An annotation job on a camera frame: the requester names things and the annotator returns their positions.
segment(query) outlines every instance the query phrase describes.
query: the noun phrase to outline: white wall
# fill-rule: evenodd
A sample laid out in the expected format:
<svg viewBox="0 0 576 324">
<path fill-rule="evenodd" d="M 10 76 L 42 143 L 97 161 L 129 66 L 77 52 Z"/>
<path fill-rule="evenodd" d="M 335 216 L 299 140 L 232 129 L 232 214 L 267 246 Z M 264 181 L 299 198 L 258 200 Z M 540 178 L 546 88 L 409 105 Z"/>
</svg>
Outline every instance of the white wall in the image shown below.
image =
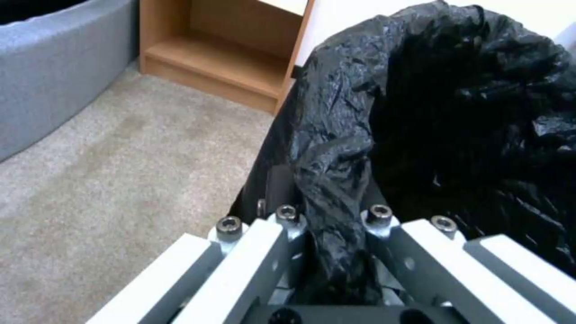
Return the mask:
<svg viewBox="0 0 576 324">
<path fill-rule="evenodd" d="M 398 10 L 424 3 L 423 0 L 316 0 L 304 33 L 296 64 L 302 66 L 314 47 L 335 33 L 377 14 L 390 15 Z M 556 39 L 576 21 L 574 0 L 448 0 L 452 5 L 477 4 L 505 14 L 531 31 Z M 576 35 L 561 37 L 573 42 Z"/>
</svg>

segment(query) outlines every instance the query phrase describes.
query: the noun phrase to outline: screw hole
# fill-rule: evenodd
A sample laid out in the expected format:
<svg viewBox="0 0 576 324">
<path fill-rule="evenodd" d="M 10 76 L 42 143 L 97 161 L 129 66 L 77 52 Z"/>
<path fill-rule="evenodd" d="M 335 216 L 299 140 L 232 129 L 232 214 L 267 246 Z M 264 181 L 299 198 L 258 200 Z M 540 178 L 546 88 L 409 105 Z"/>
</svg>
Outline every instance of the screw hole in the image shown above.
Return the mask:
<svg viewBox="0 0 576 324">
<path fill-rule="evenodd" d="M 444 227 L 449 227 L 450 225 L 452 225 L 452 223 L 450 223 L 449 221 L 441 218 L 439 220 L 437 220 L 438 225 L 444 226 Z"/>
<path fill-rule="evenodd" d="M 406 258 L 404 259 L 404 266 L 406 269 L 412 271 L 416 267 L 416 262 L 412 258 Z"/>
<path fill-rule="evenodd" d="M 225 219 L 222 222 L 222 225 L 226 228 L 233 228 L 236 225 L 236 222 L 233 219 Z"/>
<path fill-rule="evenodd" d="M 390 208 L 387 206 L 384 206 L 384 205 L 374 205 L 372 210 L 374 211 L 374 213 L 378 213 L 378 214 L 382 214 L 382 215 L 392 213 Z"/>
<path fill-rule="evenodd" d="M 296 208 L 291 205 L 282 205 L 276 210 L 276 216 L 285 220 L 295 220 Z"/>
</svg>

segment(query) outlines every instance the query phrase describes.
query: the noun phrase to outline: shelf board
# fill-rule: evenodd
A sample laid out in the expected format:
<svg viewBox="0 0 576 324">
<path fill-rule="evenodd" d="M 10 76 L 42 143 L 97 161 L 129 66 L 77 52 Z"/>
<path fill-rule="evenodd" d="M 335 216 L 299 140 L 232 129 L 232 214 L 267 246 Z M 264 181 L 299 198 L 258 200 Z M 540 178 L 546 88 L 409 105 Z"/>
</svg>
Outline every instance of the shelf board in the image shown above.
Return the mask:
<svg viewBox="0 0 576 324">
<path fill-rule="evenodd" d="M 288 61 L 203 33 L 156 44 L 145 55 L 278 99 Z"/>
</svg>

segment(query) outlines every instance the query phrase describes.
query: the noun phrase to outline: metal frame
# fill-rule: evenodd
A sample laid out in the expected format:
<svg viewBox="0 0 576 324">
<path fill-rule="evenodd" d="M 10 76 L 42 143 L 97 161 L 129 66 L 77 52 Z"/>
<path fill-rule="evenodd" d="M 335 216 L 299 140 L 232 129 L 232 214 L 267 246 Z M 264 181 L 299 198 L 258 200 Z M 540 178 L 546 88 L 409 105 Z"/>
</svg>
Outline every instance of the metal frame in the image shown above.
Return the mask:
<svg viewBox="0 0 576 324">
<path fill-rule="evenodd" d="M 427 220 L 392 228 L 371 251 L 415 301 L 445 299 L 470 323 L 553 323 Z"/>
<path fill-rule="evenodd" d="M 237 224 L 237 240 L 182 236 L 88 323 L 167 323 L 190 297 L 173 323 L 241 323 L 284 304 L 299 279 L 306 232 L 305 218 L 288 216 Z M 379 279 L 392 287 L 387 304 L 403 304 L 400 289 L 408 304 L 450 306 L 470 323 L 576 322 L 576 282 L 503 235 L 466 243 L 427 220 L 400 224 L 384 208 L 361 217 L 368 248 L 382 261 Z"/>
<path fill-rule="evenodd" d="M 558 323 L 576 322 L 576 282 L 505 235 L 482 238 L 464 250 Z"/>
<path fill-rule="evenodd" d="M 240 323 L 268 302 L 290 258 L 283 227 L 256 220 L 173 323 Z"/>
<path fill-rule="evenodd" d="M 184 234 L 87 323 L 167 323 L 221 260 L 217 244 Z"/>
</svg>

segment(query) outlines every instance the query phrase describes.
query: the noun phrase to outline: white metal bar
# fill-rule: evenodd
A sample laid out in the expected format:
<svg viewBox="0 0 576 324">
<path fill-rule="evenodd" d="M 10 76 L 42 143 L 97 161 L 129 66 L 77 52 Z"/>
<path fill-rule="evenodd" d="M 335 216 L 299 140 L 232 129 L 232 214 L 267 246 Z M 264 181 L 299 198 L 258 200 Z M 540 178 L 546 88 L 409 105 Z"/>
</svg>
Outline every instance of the white metal bar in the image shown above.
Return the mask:
<svg viewBox="0 0 576 324">
<path fill-rule="evenodd" d="M 221 259 L 217 244 L 184 234 L 87 323 L 166 323 Z"/>
<path fill-rule="evenodd" d="M 173 323 L 240 323 L 251 305 L 269 301 L 289 259 L 282 226 L 256 220 Z"/>
<path fill-rule="evenodd" d="M 372 252 L 416 301 L 445 299 L 470 323 L 553 323 L 427 220 L 393 228 Z"/>
<path fill-rule="evenodd" d="M 464 250 L 558 323 L 576 323 L 576 281 L 505 235 Z"/>
</svg>

